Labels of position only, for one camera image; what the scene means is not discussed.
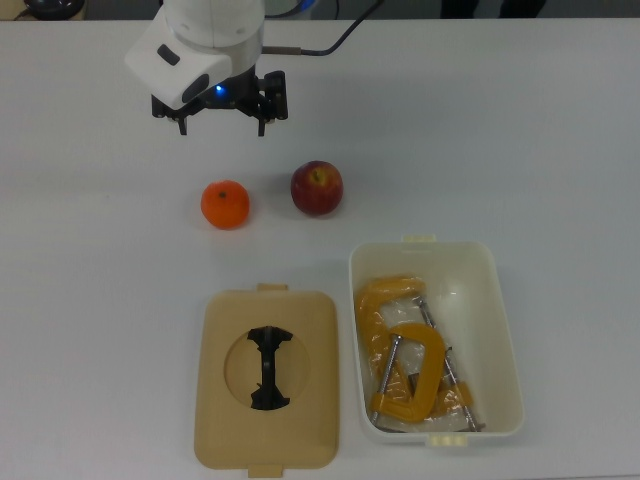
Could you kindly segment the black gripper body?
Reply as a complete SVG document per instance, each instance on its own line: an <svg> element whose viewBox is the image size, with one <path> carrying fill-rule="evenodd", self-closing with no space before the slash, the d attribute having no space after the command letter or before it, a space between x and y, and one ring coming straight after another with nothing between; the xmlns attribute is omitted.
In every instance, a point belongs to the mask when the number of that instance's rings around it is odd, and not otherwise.
<svg viewBox="0 0 640 480"><path fill-rule="evenodd" d="M255 68L228 78L198 96L200 105L210 110L259 112L260 100Z"/></svg>

